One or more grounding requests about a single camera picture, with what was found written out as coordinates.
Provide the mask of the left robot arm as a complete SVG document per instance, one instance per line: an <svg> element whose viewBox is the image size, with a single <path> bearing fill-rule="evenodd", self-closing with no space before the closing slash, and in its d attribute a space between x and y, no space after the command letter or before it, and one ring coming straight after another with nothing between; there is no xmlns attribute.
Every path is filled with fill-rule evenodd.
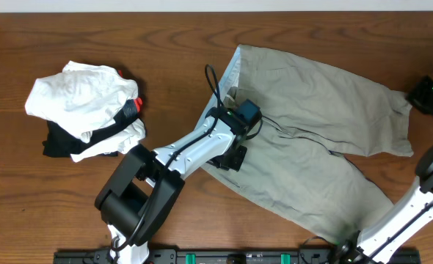
<svg viewBox="0 0 433 264"><path fill-rule="evenodd" d="M211 108L203 124L166 147L148 150L139 144L122 159L95 199L95 207L112 235L111 247L96 263L143 263L147 242L162 226L182 191L185 179L203 164L239 171L261 122L251 100L236 109Z"/></svg>

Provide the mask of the khaki grey shorts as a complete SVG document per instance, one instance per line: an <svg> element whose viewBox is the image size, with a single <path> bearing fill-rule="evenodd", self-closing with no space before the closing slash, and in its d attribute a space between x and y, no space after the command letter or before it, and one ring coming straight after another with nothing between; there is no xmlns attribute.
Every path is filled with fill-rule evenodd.
<svg viewBox="0 0 433 264"><path fill-rule="evenodd" d="M256 205L328 241L370 227L393 206L347 159L410 157L403 92L295 54L240 45L220 80L226 106L245 100L263 122L239 171L203 169Z"/></svg>

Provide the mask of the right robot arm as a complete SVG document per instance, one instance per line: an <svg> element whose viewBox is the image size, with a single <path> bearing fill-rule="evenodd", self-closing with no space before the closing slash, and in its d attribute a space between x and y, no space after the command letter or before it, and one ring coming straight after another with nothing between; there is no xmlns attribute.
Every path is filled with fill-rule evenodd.
<svg viewBox="0 0 433 264"><path fill-rule="evenodd" d="M433 220L433 146L419 160L407 193L373 226L359 231L330 254L329 263L419 263L404 242Z"/></svg>

